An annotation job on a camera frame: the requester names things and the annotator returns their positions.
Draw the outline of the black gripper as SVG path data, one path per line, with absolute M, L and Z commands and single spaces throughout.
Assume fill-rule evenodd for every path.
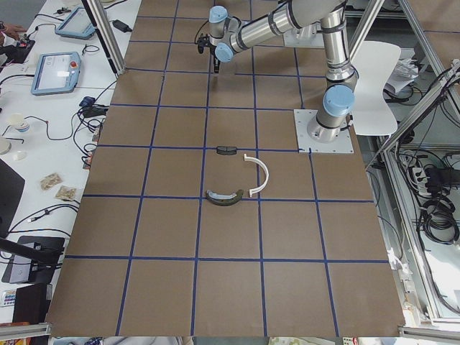
M 215 74 L 219 74 L 220 65 L 221 65 L 221 61 L 216 56 L 216 48 L 217 48 L 218 43 L 220 43 L 220 41 L 221 41 L 220 38 L 213 37 L 212 35 L 208 36 L 209 49 L 213 57 L 213 72 Z

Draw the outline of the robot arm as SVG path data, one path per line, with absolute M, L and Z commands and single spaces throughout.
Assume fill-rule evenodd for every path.
M 316 117 L 308 123 L 308 135 L 317 142 L 336 139 L 341 124 L 350 114 L 358 75 L 351 64 L 346 34 L 345 1 L 283 1 L 270 13 L 243 23 L 223 6 L 209 10 L 209 33 L 197 39 L 198 51 L 205 48 L 213 56 L 213 71 L 221 63 L 251 47 L 281 36 L 292 29 L 320 23 L 326 54 L 327 88 Z

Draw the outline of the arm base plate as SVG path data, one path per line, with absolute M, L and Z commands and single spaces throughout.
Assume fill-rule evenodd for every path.
M 296 34 L 294 31 L 288 31 L 283 34 L 283 41 L 286 47 L 324 48 L 323 35 L 321 32 L 301 35 Z
M 299 153 L 353 154 L 354 148 L 346 121 L 335 129 L 322 127 L 315 109 L 294 109 Z

